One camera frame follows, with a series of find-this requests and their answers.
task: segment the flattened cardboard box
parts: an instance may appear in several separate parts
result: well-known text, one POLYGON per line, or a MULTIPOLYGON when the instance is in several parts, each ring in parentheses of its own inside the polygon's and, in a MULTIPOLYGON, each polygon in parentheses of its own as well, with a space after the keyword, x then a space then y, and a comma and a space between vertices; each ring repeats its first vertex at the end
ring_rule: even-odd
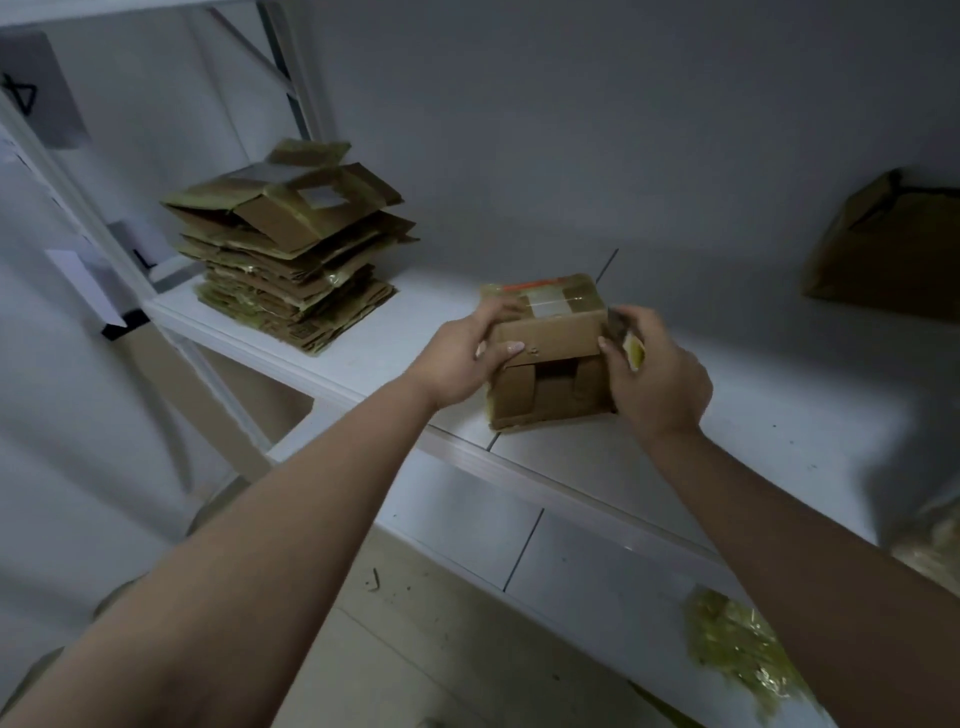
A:
POLYGON ((284 140, 267 159, 195 184, 162 203, 207 234, 253 231, 286 253, 389 205, 399 193, 362 164, 339 166, 347 143, 284 140))
POLYGON ((590 276, 484 286, 481 295, 516 296, 524 305, 518 319, 494 325, 488 337, 488 346, 526 345, 491 382, 492 429, 613 410, 607 364, 597 344, 606 331, 607 308, 590 276))
POLYGON ((292 259, 275 257, 272 244, 267 249, 260 245, 264 241, 269 242, 269 238, 258 233, 208 235, 202 231, 190 229, 181 234, 185 244, 181 245, 180 252, 201 260, 218 262, 214 259, 216 254, 213 249, 222 249, 223 254, 220 258, 233 261, 235 268, 241 268, 248 273, 258 273, 258 275, 269 272, 301 283, 319 276, 324 272, 324 268, 331 267, 331 263, 332 267, 336 267, 341 257, 346 260, 350 253, 378 235, 392 235, 398 243, 416 242, 417 238, 408 234, 415 225, 416 223, 410 220, 378 210, 326 240, 317 241, 317 244, 309 246, 308 250, 292 259))
POLYGON ((806 264, 819 299, 960 323, 960 190, 881 175, 846 201, 806 264))
POLYGON ((286 321, 237 298, 225 289, 211 283, 198 289, 200 301, 280 341, 297 347, 302 352, 316 354, 340 334, 365 318, 374 309, 390 299, 396 289, 372 276, 372 267, 363 275, 338 289, 324 305, 302 321, 286 321))

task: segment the hand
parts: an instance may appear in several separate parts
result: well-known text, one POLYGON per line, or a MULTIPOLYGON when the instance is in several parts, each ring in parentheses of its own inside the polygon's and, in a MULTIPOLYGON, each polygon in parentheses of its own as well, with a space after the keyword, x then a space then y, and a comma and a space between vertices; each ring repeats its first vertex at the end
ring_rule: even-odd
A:
POLYGON ((649 449, 672 434, 699 432, 700 419, 713 396, 707 370, 696 356, 677 346, 656 311, 629 305, 616 310, 634 322, 646 349, 634 373, 615 344, 600 340, 613 401, 630 422, 640 446, 649 449))
POLYGON ((523 351, 523 342, 508 341, 477 356, 488 329, 515 310, 511 299, 485 299, 467 318, 441 326, 403 376, 416 382, 437 409, 465 400, 505 361, 523 351))

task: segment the right hand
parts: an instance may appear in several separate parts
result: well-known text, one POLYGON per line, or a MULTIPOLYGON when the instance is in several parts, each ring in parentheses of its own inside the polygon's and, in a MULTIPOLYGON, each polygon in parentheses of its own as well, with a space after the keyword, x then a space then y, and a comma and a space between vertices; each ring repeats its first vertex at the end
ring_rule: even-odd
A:
POLYGON ((633 372, 615 344, 601 339, 600 351, 607 358, 613 401, 640 445, 649 449, 665 437, 699 432, 713 396, 703 364, 677 345, 653 309, 624 305, 616 310, 634 323, 646 356, 633 372))

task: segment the white wall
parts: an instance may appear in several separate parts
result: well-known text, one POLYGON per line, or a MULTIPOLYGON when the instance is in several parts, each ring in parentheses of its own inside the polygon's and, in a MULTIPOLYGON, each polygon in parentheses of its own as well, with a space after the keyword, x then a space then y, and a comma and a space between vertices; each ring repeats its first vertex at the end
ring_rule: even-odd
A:
POLYGON ((312 7, 339 136, 413 219, 793 264, 886 169, 960 181, 950 0, 312 7))
POLYGON ((0 165, 0 701, 229 476, 45 258, 68 235, 26 168, 0 165))

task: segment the left hand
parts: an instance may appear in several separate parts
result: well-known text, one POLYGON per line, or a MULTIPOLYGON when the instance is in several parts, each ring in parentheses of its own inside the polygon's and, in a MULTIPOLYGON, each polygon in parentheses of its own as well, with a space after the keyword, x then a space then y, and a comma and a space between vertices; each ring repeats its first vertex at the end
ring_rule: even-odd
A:
POLYGON ((403 375, 416 382, 437 409, 461 402, 508 359, 523 351, 523 342, 497 344, 477 356, 490 327, 516 310, 511 299, 485 299, 469 316, 443 324, 403 375))

